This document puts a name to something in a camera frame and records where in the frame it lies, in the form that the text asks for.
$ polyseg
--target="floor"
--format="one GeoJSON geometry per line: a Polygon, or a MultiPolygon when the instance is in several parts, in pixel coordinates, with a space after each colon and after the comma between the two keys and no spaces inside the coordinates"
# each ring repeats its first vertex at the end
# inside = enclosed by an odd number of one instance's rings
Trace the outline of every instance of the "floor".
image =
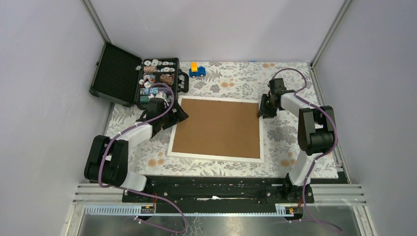
{"type": "MultiPolygon", "coordinates": [[[[355,213],[349,206],[311,207],[312,213],[321,220],[330,221],[344,231],[343,235],[359,236],[355,213]]],[[[154,216],[148,220],[154,224],[180,230],[181,217],[154,216]]],[[[184,236],[333,236],[336,235],[311,222],[288,223],[283,217],[248,216],[197,216],[187,217],[188,229],[184,236]]],[[[79,236],[175,236],[170,232],[139,225],[133,216],[85,215],[79,236]]]]}
{"type": "MultiPolygon", "coordinates": [[[[257,99],[268,92],[268,81],[281,68],[300,70],[308,79],[307,89],[300,94],[317,104],[317,96],[311,82],[307,63],[278,62],[199,62],[207,71],[205,77],[190,78],[186,95],[205,97],[229,97],[257,99]]],[[[180,62],[180,68],[188,73],[190,62],[180,62]]],[[[301,76],[292,71],[280,73],[287,89],[302,87],[301,76]]],[[[107,136],[131,126],[141,115],[136,107],[115,105],[106,131],[107,136]]],[[[142,142],[129,155],[129,169],[143,175],[171,176],[226,176],[226,177],[284,177],[297,161],[298,119],[287,111],[277,117],[264,119],[263,164],[226,161],[205,161],[168,157],[167,148],[172,129],[159,132],[152,139],[142,142]]],[[[332,155],[321,158],[312,174],[313,178],[337,178],[332,155]]]]}

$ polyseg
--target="cable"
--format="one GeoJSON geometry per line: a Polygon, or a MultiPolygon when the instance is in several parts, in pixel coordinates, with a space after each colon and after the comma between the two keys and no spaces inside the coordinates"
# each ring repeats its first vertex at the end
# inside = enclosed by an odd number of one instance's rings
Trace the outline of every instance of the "cable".
{"type": "Polygon", "coordinates": [[[303,103],[305,103],[305,104],[307,104],[307,105],[309,105],[309,106],[312,106],[312,107],[314,107],[314,108],[316,108],[318,111],[320,111],[329,121],[330,121],[330,124],[331,124],[331,126],[333,127],[333,132],[334,132],[334,142],[333,142],[333,146],[331,146],[331,148],[330,148],[330,150],[329,151],[327,151],[327,152],[325,152],[325,153],[323,153],[323,154],[321,154],[321,155],[319,155],[319,156],[317,156],[316,158],[314,158],[314,160],[313,160],[313,164],[311,165],[311,167],[310,167],[310,169],[308,170],[308,172],[307,172],[307,175],[305,176],[305,179],[304,179],[304,184],[303,184],[303,186],[302,186],[302,202],[303,202],[303,204],[304,204],[304,208],[306,209],[306,211],[308,212],[308,214],[311,216],[311,219],[300,219],[300,222],[301,221],[306,221],[306,222],[316,222],[317,224],[319,224],[321,227],[323,227],[324,229],[326,229],[326,230],[328,230],[328,231],[330,231],[330,232],[333,232],[333,233],[335,233],[335,234],[342,234],[343,233],[343,230],[342,230],[342,228],[340,228],[339,226],[337,226],[336,224],[333,224],[333,223],[331,223],[331,222],[328,222],[328,221],[325,221],[325,220],[318,220],[318,219],[316,219],[314,216],[313,216],[313,214],[311,214],[311,212],[310,212],[310,210],[308,209],[308,207],[307,207],[307,203],[305,202],[305,188],[306,188],[306,185],[307,185],[307,181],[308,181],[308,178],[309,178],[309,176],[311,175],[311,173],[313,172],[313,170],[314,170],[314,166],[315,166],[315,164],[316,164],[316,161],[317,160],[319,160],[320,158],[322,158],[323,156],[326,156],[327,154],[329,154],[329,153],[331,153],[335,148],[336,148],[336,145],[337,145],[337,142],[338,142],[338,137],[337,137],[337,130],[336,130],[336,125],[334,124],[334,121],[331,119],[331,117],[323,110],[323,109],[321,109],[319,106],[317,106],[317,105],[315,105],[315,104],[313,104],[313,103],[311,103],[311,102],[309,102],[309,101],[307,101],[307,100],[305,100],[304,98],[302,98],[302,97],[300,97],[297,93],[298,92],[300,92],[300,91],[302,91],[303,89],[305,89],[306,87],[307,87],[307,79],[306,79],[306,77],[299,71],[299,70],[297,70],[297,69],[293,69],[293,68],[284,68],[284,69],[280,69],[280,70],[278,70],[278,72],[276,72],[274,75],[273,75],[273,77],[272,77],[272,79],[273,78],[275,78],[275,76],[278,74],[278,73],[280,73],[280,72],[282,72],[282,71],[284,71],[284,70],[292,70],[292,71],[295,71],[295,72],[297,72],[298,74],[300,74],[301,75],[301,77],[304,79],[304,86],[302,87],[302,88],[300,88],[300,89],[298,89],[295,93],[294,93],[294,96],[298,99],[298,100],[300,100],[301,102],[303,102],[303,103]],[[326,225],[331,225],[331,226],[333,226],[333,227],[335,227],[337,230],[335,230],[335,229],[332,229],[332,228],[329,228],[329,227],[327,227],[326,225]]]}
{"type": "MultiPolygon", "coordinates": [[[[109,144],[107,145],[107,147],[106,147],[106,150],[104,151],[104,154],[103,154],[103,158],[101,159],[101,163],[100,163],[100,168],[99,168],[99,170],[98,170],[98,185],[100,185],[100,187],[102,187],[102,188],[108,188],[108,187],[112,187],[111,185],[104,185],[103,184],[103,182],[101,181],[101,177],[102,177],[102,174],[103,174],[103,167],[104,167],[104,163],[105,163],[105,161],[106,161],[106,156],[107,156],[107,154],[109,153],[109,151],[110,151],[110,147],[112,146],[112,144],[114,143],[114,141],[117,139],[117,138],[119,138],[120,136],[122,136],[123,134],[125,134],[125,133],[127,133],[127,132],[129,132],[130,130],[132,130],[132,129],[135,129],[136,127],[139,127],[139,126],[141,126],[141,125],[144,125],[144,124],[147,124],[147,123],[150,123],[150,122],[152,122],[152,121],[154,121],[154,120],[157,120],[157,119],[159,119],[159,118],[161,118],[161,117],[163,117],[165,114],[167,114],[171,109],[172,109],[172,107],[173,107],[173,105],[174,105],[174,92],[172,91],[172,89],[171,89],[171,87],[169,87],[168,85],[166,85],[166,84],[164,84],[164,83],[155,83],[155,84],[153,84],[150,88],[149,88],[149,94],[150,94],[150,89],[152,88],[152,87],[154,87],[154,86],[156,86],[156,85],[162,85],[162,86],[165,86],[166,88],[168,88],[168,91],[171,93],[171,95],[172,95],[172,101],[171,101],[171,104],[170,104],[170,106],[167,108],[167,110],[165,110],[162,114],[160,114],[159,116],[156,116],[156,117],[154,117],[154,118],[152,118],[152,119],[149,119],[149,120],[146,120],[146,121],[144,121],[144,122],[142,122],[142,123],[138,123],[138,124],[135,124],[135,125],[133,125],[133,126],[131,126],[131,127],[128,127],[128,128],[126,128],[125,130],[123,130],[122,132],[120,132],[120,133],[118,133],[116,136],[114,136],[111,140],[110,140],[110,142],[109,142],[109,144]]],[[[151,223],[151,222],[148,222],[148,221],[142,221],[142,220],[139,220],[139,223],[145,223],[145,224],[148,224],[148,225],[152,225],[152,226],[155,226],[155,227],[157,227],[157,228],[160,228],[160,229],[163,229],[163,230],[166,230],[166,231],[169,231],[169,232],[172,232],[172,233],[175,233],[175,234],[182,234],[182,233],[185,233],[186,231],[187,231],[187,228],[188,228],[188,221],[187,221],[187,219],[185,218],[185,215],[184,215],[184,213],[182,213],[182,211],[181,211],[181,209],[180,208],[178,208],[178,206],[177,205],[175,205],[173,202],[171,202],[170,200],[168,200],[168,199],[166,199],[166,198],[163,198],[163,197],[159,197],[159,196],[156,196],[156,195],[151,195],[151,194],[147,194],[147,193],[142,193],[142,192],[139,192],[139,191],[136,191],[136,190],[133,190],[133,189],[127,189],[127,188],[123,188],[123,187],[115,187],[115,188],[118,188],[118,189],[122,189],[122,190],[126,190],[126,191],[129,191],[129,192],[132,192],[132,193],[136,193],[136,194],[139,194],[139,195],[142,195],[142,196],[145,196],[145,197],[150,197],[150,198],[156,198],[156,199],[160,199],[160,200],[163,200],[163,201],[165,201],[165,202],[168,202],[169,204],[171,204],[179,213],[180,213],[180,215],[181,215],[181,217],[182,217],[182,219],[184,220],[184,229],[182,229],[182,230],[180,230],[180,231],[178,231],[178,230],[171,230],[171,229],[168,229],[168,228],[165,228],[165,227],[163,227],[163,226],[160,226],[160,225],[156,225],[156,224],[154,224],[154,223],[151,223]]]]}

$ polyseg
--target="floral tablecloth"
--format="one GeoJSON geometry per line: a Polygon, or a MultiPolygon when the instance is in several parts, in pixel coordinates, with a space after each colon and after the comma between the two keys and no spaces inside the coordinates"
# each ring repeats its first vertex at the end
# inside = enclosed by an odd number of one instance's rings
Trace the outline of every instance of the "floral tablecloth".
{"type": "MultiPolygon", "coordinates": [[[[199,62],[198,66],[204,66],[207,75],[190,78],[187,95],[260,101],[262,94],[268,92],[267,84],[272,75],[281,68],[291,67],[300,70],[309,80],[307,88],[300,95],[317,104],[307,63],[199,62]]],[[[189,67],[189,62],[180,62],[184,72],[188,73],[189,67]]],[[[303,85],[301,76],[293,71],[284,71],[279,75],[284,78],[287,89],[296,90],[303,85]]],[[[141,113],[136,107],[126,108],[116,104],[106,135],[113,136],[132,125],[141,113]]],[[[264,119],[263,164],[168,157],[166,154],[172,131],[169,128],[133,149],[129,154],[129,169],[144,175],[284,177],[297,161],[297,126],[298,119],[287,111],[278,112],[275,118],[264,119]]],[[[331,155],[318,161],[312,177],[337,178],[331,155]]]]}

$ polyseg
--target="framed board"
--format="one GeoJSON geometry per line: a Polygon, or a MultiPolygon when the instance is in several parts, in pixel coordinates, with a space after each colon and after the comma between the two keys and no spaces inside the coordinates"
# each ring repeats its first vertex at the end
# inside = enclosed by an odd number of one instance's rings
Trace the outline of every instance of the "framed board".
{"type": "Polygon", "coordinates": [[[175,125],[168,156],[215,161],[264,162],[257,100],[179,96],[189,118],[175,125]]]}

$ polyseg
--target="yellow toy block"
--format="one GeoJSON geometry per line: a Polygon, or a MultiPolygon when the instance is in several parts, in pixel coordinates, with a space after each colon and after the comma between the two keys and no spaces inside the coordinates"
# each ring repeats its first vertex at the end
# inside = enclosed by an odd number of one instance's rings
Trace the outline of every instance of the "yellow toy block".
{"type": "Polygon", "coordinates": [[[197,63],[196,62],[192,62],[191,63],[191,72],[197,72],[197,63]]]}

